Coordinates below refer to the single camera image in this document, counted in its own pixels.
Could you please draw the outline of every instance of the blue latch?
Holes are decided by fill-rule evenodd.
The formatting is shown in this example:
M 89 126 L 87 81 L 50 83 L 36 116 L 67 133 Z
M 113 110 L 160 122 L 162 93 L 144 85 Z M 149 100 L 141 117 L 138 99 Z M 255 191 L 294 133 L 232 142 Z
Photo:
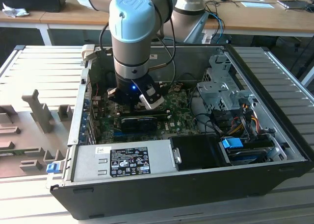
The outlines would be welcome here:
M 224 148 L 241 148 L 243 147 L 243 144 L 240 140 L 240 138 L 226 138 L 222 141 L 222 144 L 224 146 Z
M 56 163 L 51 163 L 49 165 L 47 165 L 47 169 L 46 169 L 47 173 L 60 173 L 61 169 L 60 169 L 60 162 L 56 162 Z

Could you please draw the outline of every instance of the circuit board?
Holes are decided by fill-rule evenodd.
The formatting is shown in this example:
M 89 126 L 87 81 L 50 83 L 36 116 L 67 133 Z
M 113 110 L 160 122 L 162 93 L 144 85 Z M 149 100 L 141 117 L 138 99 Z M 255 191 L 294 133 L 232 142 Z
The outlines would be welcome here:
M 199 130 L 188 107 L 188 91 L 182 88 L 182 85 L 175 85 L 168 95 L 164 97 L 164 103 L 156 111 L 168 112 L 166 120 L 158 121 L 157 130 L 152 132 L 123 133 L 121 131 L 120 113 L 130 113 L 130 107 L 119 105 L 107 100 L 105 104 L 103 117 L 100 118 L 101 144 L 120 143 L 120 142 L 138 142 L 168 139 L 171 136 L 198 134 Z

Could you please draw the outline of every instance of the table leg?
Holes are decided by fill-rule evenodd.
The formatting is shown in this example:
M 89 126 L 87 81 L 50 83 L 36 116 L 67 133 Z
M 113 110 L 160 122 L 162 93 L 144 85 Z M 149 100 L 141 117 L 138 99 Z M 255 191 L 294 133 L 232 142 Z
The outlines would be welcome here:
M 83 29 L 82 32 L 83 32 L 83 40 L 84 40 L 85 42 L 89 42 L 87 30 L 86 30 L 86 29 Z
M 211 37 L 214 35 L 215 30 L 212 29 L 204 29 L 203 30 L 204 37 L 202 39 L 202 44 L 210 44 Z
M 304 87 L 308 87 L 308 85 L 313 81 L 314 79 L 314 66 L 312 67 L 312 69 L 310 70 L 310 72 L 304 77 L 304 79 L 302 80 L 302 84 Z
M 43 38 L 44 44 L 46 46 L 52 46 L 54 45 L 53 37 L 51 34 L 51 31 L 49 30 L 49 27 L 47 24 L 37 24 L 37 29 L 39 29 L 41 33 L 41 37 Z

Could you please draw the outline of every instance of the power supply label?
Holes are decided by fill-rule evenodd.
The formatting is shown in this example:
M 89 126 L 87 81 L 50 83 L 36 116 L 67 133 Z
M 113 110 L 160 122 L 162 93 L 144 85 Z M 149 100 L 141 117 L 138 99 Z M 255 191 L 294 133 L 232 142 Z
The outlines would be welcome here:
M 150 174 L 147 147 L 112 149 L 110 151 L 110 176 Z

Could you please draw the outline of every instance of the sticker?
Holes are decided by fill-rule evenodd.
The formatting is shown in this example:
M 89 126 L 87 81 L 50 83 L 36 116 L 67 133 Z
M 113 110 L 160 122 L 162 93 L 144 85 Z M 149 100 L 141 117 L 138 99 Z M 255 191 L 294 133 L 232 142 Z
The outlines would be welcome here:
M 96 147 L 95 154 L 110 154 L 111 147 Z
M 158 59 L 158 55 L 157 54 L 151 54 L 149 59 L 151 60 L 157 60 Z
M 121 177 L 150 173 L 147 147 L 112 149 L 110 151 L 110 176 Z

